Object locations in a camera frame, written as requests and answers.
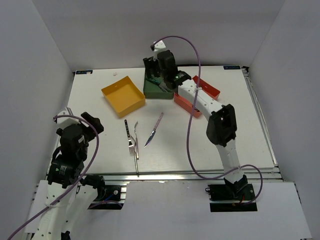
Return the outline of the knife with green handle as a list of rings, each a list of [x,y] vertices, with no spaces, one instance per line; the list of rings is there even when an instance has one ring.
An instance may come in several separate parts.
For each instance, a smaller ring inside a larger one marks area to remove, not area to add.
[[[171,93],[171,90],[167,87],[167,85],[164,83],[164,81],[161,78],[159,78],[159,77],[148,77],[146,80],[148,82],[158,86],[158,87],[159,87],[160,84],[164,85],[166,87],[166,89],[168,90],[168,93]]]

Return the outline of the knife with pink handle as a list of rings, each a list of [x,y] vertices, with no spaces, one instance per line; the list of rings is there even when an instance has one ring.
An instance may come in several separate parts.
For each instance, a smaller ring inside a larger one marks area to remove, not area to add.
[[[154,127],[153,127],[153,129],[152,129],[152,131],[151,131],[151,133],[150,133],[149,138],[147,139],[147,141],[146,141],[146,143],[145,143],[145,145],[144,145],[144,148],[146,148],[146,147],[150,144],[150,142],[152,141],[154,135],[156,134],[156,130],[157,130],[157,128],[158,128],[158,126],[159,126],[159,124],[160,124],[163,116],[164,116],[164,112],[162,112],[162,113],[160,114],[157,122],[155,123],[155,125],[154,125]]]

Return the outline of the knife with dark handle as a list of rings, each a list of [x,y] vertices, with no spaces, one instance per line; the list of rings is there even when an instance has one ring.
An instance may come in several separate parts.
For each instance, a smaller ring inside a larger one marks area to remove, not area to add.
[[[160,84],[159,85],[159,88],[163,91],[163,92],[168,92],[167,88],[163,85],[163,84]]]

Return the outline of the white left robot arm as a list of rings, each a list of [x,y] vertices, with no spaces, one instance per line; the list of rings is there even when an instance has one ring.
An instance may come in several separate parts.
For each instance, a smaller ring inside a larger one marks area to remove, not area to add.
[[[99,176],[85,175],[88,167],[88,147],[92,140],[98,140],[104,131],[97,117],[83,112],[79,117],[57,115],[54,120],[64,118],[56,133],[60,145],[52,155],[47,175],[45,209],[38,214],[35,240],[69,240],[77,220],[91,203],[105,196],[106,187]]]

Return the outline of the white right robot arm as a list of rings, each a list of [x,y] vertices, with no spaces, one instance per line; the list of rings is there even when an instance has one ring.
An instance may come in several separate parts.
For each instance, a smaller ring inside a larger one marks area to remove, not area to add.
[[[166,89],[186,99],[207,120],[206,136],[218,150],[226,195],[236,200],[248,184],[236,150],[237,121],[235,108],[223,105],[201,87],[201,78],[179,70],[170,50],[158,51],[143,59],[147,79],[159,79]]]

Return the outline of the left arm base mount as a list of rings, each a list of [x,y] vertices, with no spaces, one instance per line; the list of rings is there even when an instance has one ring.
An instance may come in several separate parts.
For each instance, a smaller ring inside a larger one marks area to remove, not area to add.
[[[79,181],[79,189],[83,194],[86,190],[93,190],[96,194],[95,199],[89,205],[89,210],[121,210],[124,205],[124,198],[121,197],[124,193],[124,186],[118,184],[106,184],[103,176],[87,175]]]

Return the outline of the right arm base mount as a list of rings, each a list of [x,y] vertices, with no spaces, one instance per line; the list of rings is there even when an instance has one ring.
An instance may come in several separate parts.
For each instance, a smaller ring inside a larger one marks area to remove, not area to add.
[[[212,213],[257,212],[255,191],[248,184],[237,195],[234,195],[224,184],[210,184],[205,188],[209,195],[209,206]]]

